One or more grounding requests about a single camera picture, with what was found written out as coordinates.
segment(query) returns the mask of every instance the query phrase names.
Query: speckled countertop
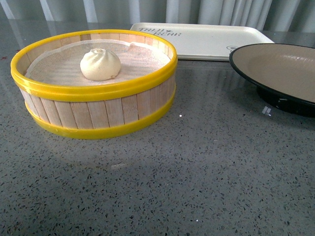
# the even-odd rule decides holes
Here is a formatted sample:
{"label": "speckled countertop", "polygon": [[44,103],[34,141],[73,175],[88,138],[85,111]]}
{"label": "speckled countertop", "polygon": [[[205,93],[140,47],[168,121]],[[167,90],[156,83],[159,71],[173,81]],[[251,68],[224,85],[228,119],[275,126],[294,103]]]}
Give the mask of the speckled countertop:
{"label": "speckled countertop", "polygon": [[12,57],[54,34],[122,27],[0,25],[1,236],[314,235],[314,118],[270,107],[228,62],[179,61],[174,104],[153,125],[105,140],[60,137],[27,112]]}

